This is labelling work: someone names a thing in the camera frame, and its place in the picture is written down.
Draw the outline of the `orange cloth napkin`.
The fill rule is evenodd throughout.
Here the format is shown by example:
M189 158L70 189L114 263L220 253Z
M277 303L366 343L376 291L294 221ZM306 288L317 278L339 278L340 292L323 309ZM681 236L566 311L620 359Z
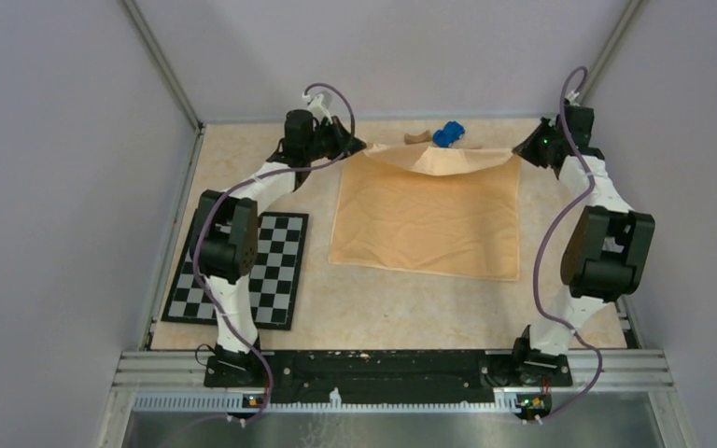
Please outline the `orange cloth napkin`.
M516 281L520 171L508 148L370 147L344 163L330 261Z

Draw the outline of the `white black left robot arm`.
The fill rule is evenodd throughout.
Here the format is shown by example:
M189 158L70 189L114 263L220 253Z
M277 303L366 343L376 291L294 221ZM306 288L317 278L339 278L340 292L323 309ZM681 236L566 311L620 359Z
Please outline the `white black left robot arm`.
M200 196L191 223L193 275L217 317L212 368L226 370L237 384L256 383L262 371L248 289L259 251L260 214L299 189L315 170L365 147L354 120L343 124L336 116L295 109L286 115L274 152L254 174Z

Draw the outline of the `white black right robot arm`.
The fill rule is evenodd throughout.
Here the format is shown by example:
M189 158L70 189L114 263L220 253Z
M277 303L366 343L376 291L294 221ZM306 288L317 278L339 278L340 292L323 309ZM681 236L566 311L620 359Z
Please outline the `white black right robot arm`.
M554 171L574 195L581 214L559 266L562 287L537 320L515 340L510 371L523 385L567 371L570 342L594 314L635 292L654 236L654 218L637 212L617 191L602 151L591 147L592 108L564 104L555 119L541 119L514 148L525 161Z

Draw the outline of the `small brown wooden piece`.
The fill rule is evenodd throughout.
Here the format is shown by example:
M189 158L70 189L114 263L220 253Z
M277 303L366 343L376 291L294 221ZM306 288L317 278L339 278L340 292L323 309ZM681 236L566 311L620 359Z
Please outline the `small brown wooden piece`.
M403 136L403 143L406 146L410 145L430 145L432 143L432 133L430 130L426 130L422 133L406 133Z

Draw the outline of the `blue toy car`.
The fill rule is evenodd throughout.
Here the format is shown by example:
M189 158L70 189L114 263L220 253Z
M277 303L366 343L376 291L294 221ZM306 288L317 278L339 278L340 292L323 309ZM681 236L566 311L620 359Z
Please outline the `blue toy car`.
M431 141L436 147L450 147L465 134L465 128L457 121L446 122L441 129L432 134Z

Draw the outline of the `black white checkerboard mat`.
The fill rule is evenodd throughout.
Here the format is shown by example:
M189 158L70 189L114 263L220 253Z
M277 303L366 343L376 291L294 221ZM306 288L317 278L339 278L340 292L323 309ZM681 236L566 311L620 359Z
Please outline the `black white checkerboard mat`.
M260 215L259 253L248 285L251 315L258 329L292 327L308 223L304 213ZM193 277L190 254L194 244L189 233L160 320L215 326L215 306Z

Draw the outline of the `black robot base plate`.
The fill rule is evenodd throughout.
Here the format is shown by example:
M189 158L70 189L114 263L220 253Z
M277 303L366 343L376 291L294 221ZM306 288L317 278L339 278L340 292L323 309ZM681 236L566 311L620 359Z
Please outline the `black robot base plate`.
M573 384L566 357L525 361L509 350L277 350L264 353L252 376L214 370L211 357L205 386L269 391L273 404L488 403L503 387Z

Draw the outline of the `aluminium front frame rail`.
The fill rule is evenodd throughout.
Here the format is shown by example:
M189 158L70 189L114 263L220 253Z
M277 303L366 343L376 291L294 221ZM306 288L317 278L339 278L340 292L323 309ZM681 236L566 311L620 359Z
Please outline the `aluminium front frame rail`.
M203 349L122 354L101 447L694 447L664 354L574 350L520 380L505 350L276 350L272 379Z

